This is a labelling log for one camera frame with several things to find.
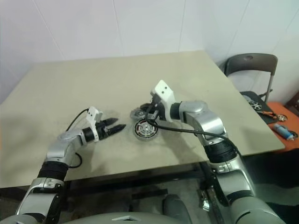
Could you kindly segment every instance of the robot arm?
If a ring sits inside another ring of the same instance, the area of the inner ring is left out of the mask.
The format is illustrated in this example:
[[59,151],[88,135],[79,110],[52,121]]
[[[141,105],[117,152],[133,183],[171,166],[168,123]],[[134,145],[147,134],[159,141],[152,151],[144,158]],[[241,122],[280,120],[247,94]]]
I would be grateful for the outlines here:
[[109,118],[101,121],[101,114],[102,112],[94,107],[89,108],[86,119],[91,127],[72,129],[58,136],[57,140],[50,145],[38,176],[31,183],[16,215],[2,220],[1,224],[58,222],[66,191],[64,178],[76,152],[89,142],[107,138],[126,126],[116,125],[107,128],[117,119]]
[[194,128],[194,132],[184,129],[177,131],[195,133],[203,145],[214,176],[216,194],[226,199],[225,205],[230,206],[234,224],[284,223],[265,202],[255,197],[254,185],[242,162],[241,154],[228,139],[221,119],[209,110],[205,102],[176,103],[173,91],[163,80],[158,83],[151,95],[152,103],[145,115],[150,125],[173,130],[155,125],[147,119],[148,113],[155,111],[161,120],[172,122],[176,119]]

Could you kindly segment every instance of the beige table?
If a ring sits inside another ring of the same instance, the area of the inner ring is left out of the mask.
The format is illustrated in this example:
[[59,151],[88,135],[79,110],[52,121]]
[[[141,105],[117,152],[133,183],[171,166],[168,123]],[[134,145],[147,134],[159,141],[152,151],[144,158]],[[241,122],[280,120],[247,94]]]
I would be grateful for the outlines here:
[[48,145],[91,105],[103,110],[106,118],[118,117],[127,127],[82,149],[83,165],[70,170],[67,180],[207,160],[192,134],[161,131],[150,142],[133,135],[129,114],[149,102],[150,90],[160,79],[174,90],[177,101],[206,101],[242,154],[284,148],[203,51],[42,63],[1,105],[0,187],[30,184]]

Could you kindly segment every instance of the orange table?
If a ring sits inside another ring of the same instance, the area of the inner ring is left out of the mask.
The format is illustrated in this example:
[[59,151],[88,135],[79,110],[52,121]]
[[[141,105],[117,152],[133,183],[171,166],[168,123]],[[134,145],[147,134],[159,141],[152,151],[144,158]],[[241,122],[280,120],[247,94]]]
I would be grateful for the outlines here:
[[[276,113],[276,114],[284,114],[288,117],[288,120],[285,122],[277,122],[273,124],[268,124],[268,126],[272,129],[274,124],[279,124],[282,126],[287,127],[290,131],[294,131],[299,134],[299,117],[293,114],[291,111],[286,109],[281,103],[278,102],[268,102],[268,106]],[[281,140],[281,142],[285,145],[285,149],[279,150],[277,152],[287,152],[293,150],[295,148],[299,148],[299,138],[296,138],[294,141],[290,140],[287,141],[279,134],[274,132],[276,136]]]

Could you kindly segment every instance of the wire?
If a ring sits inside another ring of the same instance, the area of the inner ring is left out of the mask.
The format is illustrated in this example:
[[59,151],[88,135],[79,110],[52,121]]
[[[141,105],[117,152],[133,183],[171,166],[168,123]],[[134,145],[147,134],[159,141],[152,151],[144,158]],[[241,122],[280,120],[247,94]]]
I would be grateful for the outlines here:
[[[74,122],[78,119],[78,117],[79,117],[81,114],[83,114],[85,111],[88,111],[88,108],[87,108],[87,109],[84,109],[83,111],[81,111],[81,112],[75,117],[75,119],[70,123],[70,125],[69,125],[69,126],[67,127],[67,129],[65,130],[66,132],[71,128],[71,126],[72,126],[72,125],[74,124]],[[76,165],[76,166],[69,166],[69,168],[71,168],[71,169],[78,168],[78,167],[81,166],[82,163],[83,163],[82,156],[81,156],[79,153],[75,153],[75,154],[79,157],[80,162],[79,162],[79,164]]]
[[71,169],[78,168],[78,167],[81,166],[82,163],[83,163],[82,156],[81,156],[79,153],[75,153],[75,154],[79,157],[80,162],[79,162],[79,164],[76,165],[76,166],[69,166],[69,168],[71,168]]
[[214,136],[217,138],[221,138],[223,140],[225,140],[226,142],[228,142],[234,149],[235,151],[239,154],[240,157],[242,157],[239,149],[237,148],[237,146],[227,137],[224,137],[220,134],[214,134],[214,133],[210,133],[210,132],[204,132],[204,131],[195,131],[195,130],[189,130],[189,129],[181,129],[181,128],[173,128],[173,127],[166,127],[166,126],[161,126],[161,125],[157,125],[153,122],[151,122],[151,120],[148,118],[149,112],[150,110],[153,108],[153,104],[150,104],[148,109],[146,110],[145,113],[145,120],[146,122],[148,122],[150,125],[157,127],[157,128],[161,128],[164,130],[168,130],[168,131],[173,131],[173,132],[184,132],[184,133],[193,133],[193,134],[204,134],[204,135],[210,135],[210,136]]
[[71,126],[74,124],[74,122],[78,119],[78,117],[83,114],[85,111],[88,111],[88,109],[84,109],[83,111],[81,111],[76,117],[75,119],[70,123],[70,125],[67,127],[66,132],[71,128]]

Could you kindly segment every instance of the circular metal part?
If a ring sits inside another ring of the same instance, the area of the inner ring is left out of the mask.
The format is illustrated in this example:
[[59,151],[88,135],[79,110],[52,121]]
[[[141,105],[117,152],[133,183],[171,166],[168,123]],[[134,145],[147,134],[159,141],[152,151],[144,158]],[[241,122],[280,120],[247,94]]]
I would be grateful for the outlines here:
[[130,113],[130,117],[134,120],[140,120],[140,119],[144,118],[144,116],[145,116],[145,112],[143,110],[141,110],[140,108],[136,108],[136,109],[132,110]]
[[250,106],[253,108],[253,109],[255,109],[256,111],[259,111],[259,110],[261,110],[262,109],[262,105],[260,105],[258,102],[256,102],[256,101],[250,101],[249,102],[249,104],[250,104]]
[[290,131],[290,130],[289,130],[289,133],[291,133],[292,135],[294,135],[294,138],[295,138],[295,139],[298,138],[298,134],[297,134],[296,132],[293,132],[293,131]]
[[134,134],[136,138],[142,141],[154,139],[158,134],[158,128],[150,125],[145,119],[136,122],[134,126]]
[[288,117],[285,116],[284,114],[279,114],[279,115],[277,115],[277,117],[278,117],[278,120],[281,122],[285,122],[286,120],[288,120]]

